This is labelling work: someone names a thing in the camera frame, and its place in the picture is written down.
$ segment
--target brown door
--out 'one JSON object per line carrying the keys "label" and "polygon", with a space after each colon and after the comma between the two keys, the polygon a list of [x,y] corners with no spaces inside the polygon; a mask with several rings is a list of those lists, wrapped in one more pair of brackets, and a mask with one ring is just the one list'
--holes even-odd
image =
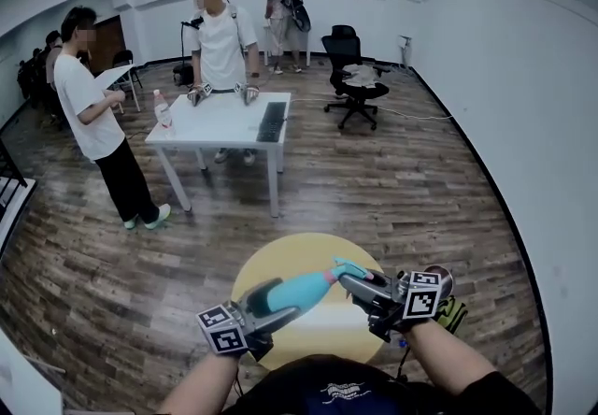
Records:
{"label": "brown door", "polygon": [[90,69],[94,74],[110,69],[114,55],[126,50],[120,16],[97,23],[95,30],[96,38],[91,49],[92,60],[90,61]]}

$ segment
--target green sneaker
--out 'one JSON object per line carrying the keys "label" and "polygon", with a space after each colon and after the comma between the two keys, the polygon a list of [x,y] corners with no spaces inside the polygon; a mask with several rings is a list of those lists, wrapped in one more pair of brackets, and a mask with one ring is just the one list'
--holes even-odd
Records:
{"label": "green sneaker", "polygon": [[127,231],[132,231],[133,229],[135,229],[136,224],[137,224],[137,216],[134,216],[130,221],[126,221],[124,223],[124,228]]}
{"label": "green sneaker", "polygon": [[162,204],[160,206],[160,213],[158,214],[158,219],[155,222],[146,224],[146,228],[153,230],[158,227],[162,221],[165,221],[168,216],[170,215],[170,206],[168,204]]}

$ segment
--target round yellow table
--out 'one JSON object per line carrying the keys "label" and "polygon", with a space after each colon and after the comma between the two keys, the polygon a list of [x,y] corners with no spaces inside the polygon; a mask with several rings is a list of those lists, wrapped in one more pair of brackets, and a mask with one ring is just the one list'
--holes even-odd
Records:
{"label": "round yellow table", "polygon": [[[232,300],[265,280],[283,280],[333,268],[333,257],[342,257],[382,271],[365,250],[341,237],[305,233],[286,236],[255,252],[243,266],[233,287]],[[307,314],[273,334],[274,348],[260,364],[274,370],[307,355],[326,353],[357,362],[368,362],[382,340],[367,329],[367,315],[347,298],[337,282]]]}

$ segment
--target white shoe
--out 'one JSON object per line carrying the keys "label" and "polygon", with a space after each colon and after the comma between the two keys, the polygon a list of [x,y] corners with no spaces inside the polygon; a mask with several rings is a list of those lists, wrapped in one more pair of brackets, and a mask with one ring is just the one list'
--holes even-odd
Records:
{"label": "white shoe", "polygon": [[160,206],[160,212],[158,212],[158,219],[156,221],[146,224],[146,228],[153,230],[158,227],[163,221],[165,221],[170,215],[170,206],[168,204],[162,204]]}
{"label": "white shoe", "polygon": [[255,163],[255,150],[244,150],[243,162],[247,167],[251,167]]}
{"label": "white shoe", "polygon": [[226,148],[221,148],[217,153],[216,157],[214,157],[214,163],[217,165],[223,163],[228,158],[231,150],[227,150]]}
{"label": "white shoe", "polygon": [[133,229],[135,229],[136,223],[137,223],[137,216],[134,216],[130,221],[125,221],[124,228],[127,231],[132,231]]}

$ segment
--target black office chair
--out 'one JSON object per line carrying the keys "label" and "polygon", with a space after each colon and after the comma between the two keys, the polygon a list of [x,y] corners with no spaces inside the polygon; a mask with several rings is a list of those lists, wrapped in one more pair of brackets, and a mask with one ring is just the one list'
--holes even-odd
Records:
{"label": "black office chair", "polygon": [[[133,64],[133,53],[130,50],[123,50],[119,51],[114,55],[112,58],[112,67],[119,67],[125,66],[127,64]],[[117,81],[118,84],[123,84],[125,82],[124,78],[121,78]],[[135,82],[143,89],[143,84],[141,84],[141,80],[139,79],[139,75],[137,74],[137,70],[135,67],[131,68],[131,81]]]}
{"label": "black office chair", "polygon": [[[372,109],[372,113],[377,114],[377,107],[367,105],[365,100],[375,99],[388,94],[389,89],[379,82],[376,83],[376,88],[350,86],[344,82],[344,79],[351,76],[351,74],[344,71],[343,67],[349,64],[363,64],[362,43],[355,34],[355,30],[351,26],[344,24],[333,26],[333,33],[330,36],[323,37],[321,42],[333,64],[333,74],[330,76],[330,82],[335,87],[338,96],[347,95],[344,103],[326,105],[324,111],[330,111],[331,107],[344,107],[349,110],[343,121],[338,124],[338,129],[343,129],[345,122],[354,113],[358,112],[372,123],[372,130],[375,130],[377,127],[376,120],[365,111]],[[378,65],[374,65],[374,69],[377,71],[379,77],[382,73],[390,72],[389,69]]]}

